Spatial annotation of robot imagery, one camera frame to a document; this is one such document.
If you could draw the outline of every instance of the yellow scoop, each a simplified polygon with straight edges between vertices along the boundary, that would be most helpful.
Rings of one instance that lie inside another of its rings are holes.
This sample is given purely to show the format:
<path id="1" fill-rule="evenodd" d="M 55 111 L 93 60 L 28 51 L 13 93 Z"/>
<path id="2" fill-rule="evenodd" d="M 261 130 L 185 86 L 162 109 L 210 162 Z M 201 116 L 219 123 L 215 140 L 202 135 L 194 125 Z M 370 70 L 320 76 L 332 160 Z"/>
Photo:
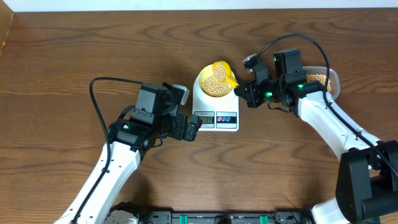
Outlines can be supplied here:
<path id="1" fill-rule="evenodd" d="M 213 71 L 217 67 L 218 64 L 221 64 L 226 72 L 226 78 L 225 80 L 218 80 L 219 82 L 228 82 L 233 88 L 238 87 L 239 84 L 237 84 L 233 79 L 231 79 L 231 67 L 228 65 L 228 63 L 224 61 L 219 61 L 215 62 L 213 64 Z"/>

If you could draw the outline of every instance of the wooden tabletop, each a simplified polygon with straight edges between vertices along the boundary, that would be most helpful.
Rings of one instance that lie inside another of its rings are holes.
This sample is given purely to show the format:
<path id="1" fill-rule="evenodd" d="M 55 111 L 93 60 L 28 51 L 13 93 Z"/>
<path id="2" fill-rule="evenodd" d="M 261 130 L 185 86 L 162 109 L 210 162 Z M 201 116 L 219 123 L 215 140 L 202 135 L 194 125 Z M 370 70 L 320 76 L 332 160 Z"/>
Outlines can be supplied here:
<path id="1" fill-rule="evenodd" d="M 379 138 L 398 133 L 398 9 L 17 13 L 0 58 L 0 223 L 52 223 L 72 203 L 96 164 L 103 131 L 91 103 L 92 78 L 178 83 L 242 60 L 276 37 L 313 37 L 339 76 L 337 103 Z M 304 65 L 324 66 L 307 40 Z M 137 100 L 138 85 L 98 82 L 107 124 Z M 236 133 L 166 139 L 151 149 L 116 203 L 174 210 L 307 208 L 334 196 L 339 162 L 308 124 L 292 114 L 240 102 Z M 192 112 L 192 97 L 181 109 Z M 397 215 L 383 217 L 396 223 Z"/>

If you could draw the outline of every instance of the white scale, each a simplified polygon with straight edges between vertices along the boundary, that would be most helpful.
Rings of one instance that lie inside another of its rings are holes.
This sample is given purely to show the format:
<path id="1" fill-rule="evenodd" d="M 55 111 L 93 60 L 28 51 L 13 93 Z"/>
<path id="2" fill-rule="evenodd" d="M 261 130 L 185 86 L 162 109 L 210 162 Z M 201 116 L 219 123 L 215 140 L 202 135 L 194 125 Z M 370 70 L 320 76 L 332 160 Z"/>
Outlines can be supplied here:
<path id="1" fill-rule="evenodd" d="M 192 113 L 203 121 L 199 131 L 237 131 L 239 129 L 239 97 L 234 91 L 226 96 L 212 97 L 200 88 L 202 81 L 212 73 L 212 65 L 205 67 L 193 84 Z"/>

